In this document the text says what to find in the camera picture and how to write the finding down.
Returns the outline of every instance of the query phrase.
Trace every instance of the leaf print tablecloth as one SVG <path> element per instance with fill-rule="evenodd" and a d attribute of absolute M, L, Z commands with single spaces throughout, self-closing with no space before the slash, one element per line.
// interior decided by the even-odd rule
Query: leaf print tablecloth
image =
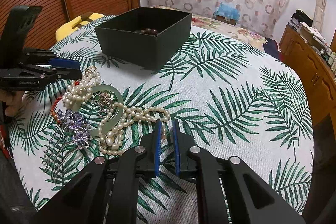
<path fill-rule="evenodd" d="M 241 157 L 302 213 L 311 180 L 313 140 L 307 98 L 297 74 L 251 45 L 196 26 L 192 26 L 189 40 L 154 74 L 102 54 L 95 26 L 111 17 L 80 28 L 52 49 L 61 57 L 80 61 L 82 69 L 97 66 L 104 83 L 116 87 L 127 105 L 168 109 L 197 145 L 223 159 Z M 51 104 L 66 85 L 62 80 L 41 92 L 27 92 L 24 106 L 10 126 L 16 166 L 36 208 L 100 154 L 95 139 L 88 149 L 66 158 L 55 183 L 50 181 L 51 168 L 44 172 L 41 161 L 56 128 L 49 115 Z M 97 127 L 97 107 L 88 102 L 80 111 Z M 194 180 L 181 180 L 173 174 L 171 121 L 167 128 L 159 176 L 140 181 L 137 221 L 197 223 Z M 125 132 L 125 148 L 138 145 L 141 136 L 152 130 L 146 122 L 134 123 Z M 67 152 L 60 154 L 56 166 Z"/>

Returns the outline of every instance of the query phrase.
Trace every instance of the open box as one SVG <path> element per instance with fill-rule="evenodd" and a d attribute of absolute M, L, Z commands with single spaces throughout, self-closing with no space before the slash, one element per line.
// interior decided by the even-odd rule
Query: open box
<path fill-rule="evenodd" d="M 104 54 L 159 71 L 188 40 L 191 13 L 139 7 L 95 28 Z M 156 29 L 157 35 L 140 33 Z"/>

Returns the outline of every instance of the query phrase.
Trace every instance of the silver bolt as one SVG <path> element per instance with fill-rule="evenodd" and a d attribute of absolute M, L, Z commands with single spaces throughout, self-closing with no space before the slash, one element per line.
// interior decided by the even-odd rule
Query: silver bolt
<path fill-rule="evenodd" d="M 97 157 L 94 160 L 95 164 L 103 164 L 105 162 L 105 158 L 104 157 Z"/>
<path fill-rule="evenodd" d="M 233 163 L 233 164 L 240 164 L 240 158 L 236 157 L 236 156 L 233 156 L 230 158 L 230 161 Z"/>
<path fill-rule="evenodd" d="M 134 148 L 135 152 L 142 153 L 145 151 L 145 148 L 142 145 L 138 145 Z"/>
<path fill-rule="evenodd" d="M 201 152 L 201 149 L 198 146 L 192 146 L 190 147 L 190 152 L 196 154 L 196 153 Z"/>

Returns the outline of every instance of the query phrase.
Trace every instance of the human hand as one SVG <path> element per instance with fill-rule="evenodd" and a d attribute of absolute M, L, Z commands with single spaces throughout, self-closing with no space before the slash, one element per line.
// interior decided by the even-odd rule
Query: human hand
<path fill-rule="evenodd" d="M 5 102 L 7 107 L 5 109 L 5 114 L 8 117 L 13 117 L 18 112 L 22 103 L 22 96 L 24 91 L 15 91 L 14 94 L 0 89 L 0 101 Z"/>

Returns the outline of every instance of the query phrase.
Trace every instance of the pearl necklace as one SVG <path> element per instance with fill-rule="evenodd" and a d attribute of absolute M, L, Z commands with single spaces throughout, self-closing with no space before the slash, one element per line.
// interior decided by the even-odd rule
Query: pearl necklace
<path fill-rule="evenodd" d="M 99 72 L 96 72 L 97 68 L 95 66 L 91 66 L 85 70 L 85 73 L 82 74 L 82 79 L 80 81 L 71 81 L 71 84 L 67 86 L 67 92 L 62 95 L 62 102 L 66 109 L 70 109 L 74 103 L 76 102 L 86 102 L 92 97 L 92 87 L 99 85 L 101 81 L 101 76 Z M 122 108 L 124 110 L 123 117 L 120 119 L 120 123 L 113 127 L 107 134 L 103 135 L 102 127 L 110 117 L 113 116 L 113 112 L 115 108 Z M 156 118 L 151 116 L 149 112 L 161 112 L 164 114 L 163 118 Z M 123 103 L 115 102 L 110 111 L 104 116 L 100 123 L 98 124 L 98 148 L 99 151 L 103 154 L 108 155 L 122 155 L 126 149 L 119 150 L 119 147 L 123 144 L 124 139 L 124 129 L 128 126 L 131 126 L 134 122 L 137 121 L 147 121 L 147 122 L 156 122 L 157 120 L 162 122 L 168 122 L 170 119 L 170 114 L 164 108 L 159 107 L 149 107 L 142 109 L 141 107 L 127 107 Z M 161 145 L 164 143 L 164 140 L 167 138 L 167 129 L 164 123 L 162 123 L 161 130 Z"/>

